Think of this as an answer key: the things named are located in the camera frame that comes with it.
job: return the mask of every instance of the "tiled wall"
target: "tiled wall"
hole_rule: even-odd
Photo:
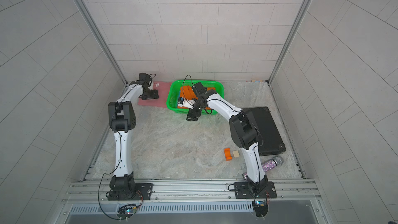
[[[302,0],[83,0],[128,80],[268,79]]]
[[[122,89],[72,0],[0,0],[1,223],[50,221]]]
[[[398,0],[312,0],[272,84],[335,223],[398,220]]]

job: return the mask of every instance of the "orange block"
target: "orange block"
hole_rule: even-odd
[[[224,154],[225,154],[225,159],[226,159],[227,161],[232,160],[231,151],[229,150],[229,148],[225,148],[225,149],[224,149]]]

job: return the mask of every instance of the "orange cloth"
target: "orange cloth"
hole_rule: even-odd
[[[215,87],[208,87],[207,90],[214,89]],[[180,89],[180,97],[185,98],[186,100],[191,101],[192,99],[197,99],[195,93],[192,91],[191,86],[183,86]]]

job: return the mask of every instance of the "metal vent grille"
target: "metal vent grille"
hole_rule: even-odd
[[[98,204],[77,204],[73,205],[70,212],[75,214],[95,213],[98,211],[98,208]]]
[[[199,213],[199,212],[252,212],[251,202],[170,202],[147,203],[137,211],[142,214],[153,213]]]

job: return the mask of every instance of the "black mounting plate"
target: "black mounting plate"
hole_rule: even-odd
[[[139,190],[141,192],[142,198],[144,200],[149,200],[150,196],[152,194],[152,186],[153,186],[152,183],[136,183],[135,184],[135,190],[136,191]],[[140,196],[138,194],[135,194],[135,196],[131,200],[132,201],[134,201],[134,200],[139,201],[140,200]]]
[[[252,199],[254,198],[248,188],[248,182],[236,182],[234,183],[234,187],[235,189],[237,189],[238,191],[235,192],[235,197],[236,199]],[[273,182],[268,182],[267,186],[266,186],[266,191],[269,194],[270,198],[276,198],[276,191],[275,190],[275,186]],[[267,194],[263,193],[261,195],[259,195],[258,197],[259,199],[266,199],[267,198]]]

